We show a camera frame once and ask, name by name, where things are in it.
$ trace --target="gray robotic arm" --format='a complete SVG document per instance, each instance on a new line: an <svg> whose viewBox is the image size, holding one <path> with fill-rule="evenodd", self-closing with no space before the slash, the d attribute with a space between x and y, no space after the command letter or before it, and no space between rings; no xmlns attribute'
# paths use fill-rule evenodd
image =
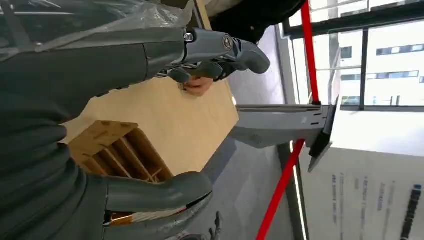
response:
<svg viewBox="0 0 424 240"><path fill-rule="evenodd" d="M2 121L8 126L0 129L0 140L9 146L0 156L2 171L11 174L2 176L5 197L0 204L8 210L0 217L2 239L162 240L184 230L212 196L207 177L185 173L152 185L86 174L70 159L67 147L57 144L65 135L57 124L77 117L88 100L110 90L154 77L169 76L179 83L190 75L215 79L222 75L222 65L263 73L270 62L251 43L196 28L96 33L0 62L0 113L7 116ZM54 178L63 180L47 183ZM29 190L37 201L25 198ZM105 211L180 208L185 210L166 217L103 225ZM36 217L27 220L32 212Z"/></svg>
<svg viewBox="0 0 424 240"><path fill-rule="evenodd" d="M190 75L216 79L221 65L261 74L270 61L254 44L223 32L147 28L96 33L55 49L17 54L0 63L0 77L28 94L51 88L43 95L66 102L78 89L78 98L88 101L154 77L179 83Z"/></svg>

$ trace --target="poster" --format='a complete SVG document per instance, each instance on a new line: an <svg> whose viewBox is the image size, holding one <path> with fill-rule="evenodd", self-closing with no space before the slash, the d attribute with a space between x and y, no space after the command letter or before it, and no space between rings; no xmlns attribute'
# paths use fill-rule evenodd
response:
<svg viewBox="0 0 424 240"><path fill-rule="evenodd" d="M310 240L424 240L423 157L331 148L308 173L308 152L299 161Z"/></svg>

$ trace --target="building window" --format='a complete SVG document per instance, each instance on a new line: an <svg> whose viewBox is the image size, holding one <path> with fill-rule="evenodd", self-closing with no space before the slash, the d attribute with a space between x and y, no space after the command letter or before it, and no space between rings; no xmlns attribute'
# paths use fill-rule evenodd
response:
<svg viewBox="0 0 424 240"><path fill-rule="evenodd" d="M359 105L359 96L343 96L341 98L342 105Z"/></svg>
<svg viewBox="0 0 424 240"><path fill-rule="evenodd" d="M422 52L422 51L424 51L424 44L395 46L395 47L378 48L377 56L391 55L391 54L406 54L406 53Z"/></svg>
<svg viewBox="0 0 424 240"><path fill-rule="evenodd" d="M340 76L342 81L353 81L353 80L361 80L360 74L347 74Z"/></svg>
<svg viewBox="0 0 424 240"><path fill-rule="evenodd" d="M366 75L366 79L404 79L404 78L416 78L420 74L420 71L395 71L395 72L379 72L369 73ZM346 74L340 76L342 81L354 81L361 80L360 74ZM420 77L420 83L424 83L424 77Z"/></svg>
<svg viewBox="0 0 424 240"><path fill-rule="evenodd" d="M366 75L366 79L416 78L416 77L418 77L419 73L420 73L419 71L397 71L397 72L370 73L370 74Z"/></svg>
<svg viewBox="0 0 424 240"><path fill-rule="evenodd" d="M341 59L351 59L352 58L352 47L342 47L340 49Z"/></svg>

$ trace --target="plastic sheet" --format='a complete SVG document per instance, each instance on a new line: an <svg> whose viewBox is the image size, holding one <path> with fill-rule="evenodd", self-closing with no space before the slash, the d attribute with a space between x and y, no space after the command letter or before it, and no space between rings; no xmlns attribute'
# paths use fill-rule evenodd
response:
<svg viewBox="0 0 424 240"><path fill-rule="evenodd" d="M28 49L54 49L95 33L185 27L193 8L193 0L185 9L146 0L1 1L0 60Z"/></svg>

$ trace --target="human hand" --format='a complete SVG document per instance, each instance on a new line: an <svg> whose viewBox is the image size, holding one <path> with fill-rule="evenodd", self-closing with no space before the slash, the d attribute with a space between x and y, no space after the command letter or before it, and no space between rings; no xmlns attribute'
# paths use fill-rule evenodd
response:
<svg viewBox="0 0 424 240"><path fill-rule="evenodd" d="M201 97L211 88L213 83L214 80L212 78L191 76L188 82L182 86L187 93Z"/></svg>

